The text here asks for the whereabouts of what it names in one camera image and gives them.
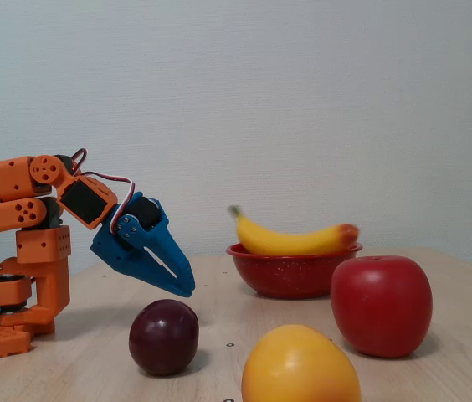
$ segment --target wooden table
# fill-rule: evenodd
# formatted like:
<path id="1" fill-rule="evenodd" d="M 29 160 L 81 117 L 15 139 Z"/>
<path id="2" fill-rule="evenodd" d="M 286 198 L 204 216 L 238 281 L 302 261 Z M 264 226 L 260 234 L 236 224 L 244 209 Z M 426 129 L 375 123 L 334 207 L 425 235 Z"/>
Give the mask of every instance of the wooden table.
<path id="1" fill-rule="evenodd" d="M 294 322 L 346 349 L 366 402 L 472 402 L 472 265 L 428 249 L 361 253 L 367 254 L 405 255 L 428 274 L 434 319 L 411 358 L 361 357 L 342 341 L 328 299 L 260 298 L 228 256 L 198 257 L 192 259 L 197 290 L 184 300 L 199 316 L 198 355 L 182 375 L 149 378 L 131 360 L 128 332 L 144 306 L 170 295 L 98 265 L 73 277 L 72 302 L 54 335 L 36 339 L 30 353 L 0 358 L 0 402 L 239 402 L 251 348 L 265 332 Z"/>

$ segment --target plum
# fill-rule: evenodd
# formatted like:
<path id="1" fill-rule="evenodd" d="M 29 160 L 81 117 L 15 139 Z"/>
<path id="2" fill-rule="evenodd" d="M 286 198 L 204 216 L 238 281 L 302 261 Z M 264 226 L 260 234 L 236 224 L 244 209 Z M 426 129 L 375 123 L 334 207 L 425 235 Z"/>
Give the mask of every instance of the plum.
<path id="1" fill-rule="evenodd" d="M 195 312 L 176 300 L 145 307 L 130 328 L 128 346 L 139 367 L 150 375 L 182 372 L 197 353 L 199 321 Z"/>

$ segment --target yellow banana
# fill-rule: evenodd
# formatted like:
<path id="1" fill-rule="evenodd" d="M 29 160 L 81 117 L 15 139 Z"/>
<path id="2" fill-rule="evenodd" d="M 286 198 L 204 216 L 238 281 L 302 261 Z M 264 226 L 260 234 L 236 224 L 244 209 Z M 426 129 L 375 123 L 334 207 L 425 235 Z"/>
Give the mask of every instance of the yellow banana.
<path id="1" fill-rule="evenodd" d="M 349 249 L 359 236 L 352 224 L 337 224 L 305 234 L 278 233 L 247 219 L 238 207 L 230 207 L 244 248 L 259 255 L 324 255 Z"/>

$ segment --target red apple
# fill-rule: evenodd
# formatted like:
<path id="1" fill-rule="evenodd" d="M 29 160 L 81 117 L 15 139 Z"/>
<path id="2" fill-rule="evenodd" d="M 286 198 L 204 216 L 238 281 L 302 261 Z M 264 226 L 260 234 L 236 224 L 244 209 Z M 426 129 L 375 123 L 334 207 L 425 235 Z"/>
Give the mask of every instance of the red apple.
<path id="1" fill-rule="evenodd" d="M 380 358 L 414 352 L 433 311 L 428 277 L 420 265 L 395 255 L 341 263 L 331 280 L 331 304 L 344 338 L 358 352 Z"/>

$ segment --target red bowl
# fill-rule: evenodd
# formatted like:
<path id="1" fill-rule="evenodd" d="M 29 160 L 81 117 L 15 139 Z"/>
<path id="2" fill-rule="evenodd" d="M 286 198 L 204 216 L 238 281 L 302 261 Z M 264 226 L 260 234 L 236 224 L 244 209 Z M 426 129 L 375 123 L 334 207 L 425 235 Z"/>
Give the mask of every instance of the red bowl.
<path id="1" fill-rule="evenodd" d="M 306 299 L 327 296 L 338 265 L 354 258 L 362 245 L 335 255 L 255 255 L 241 244 L 227 248 L 245 283 L 262 296 Z"/>

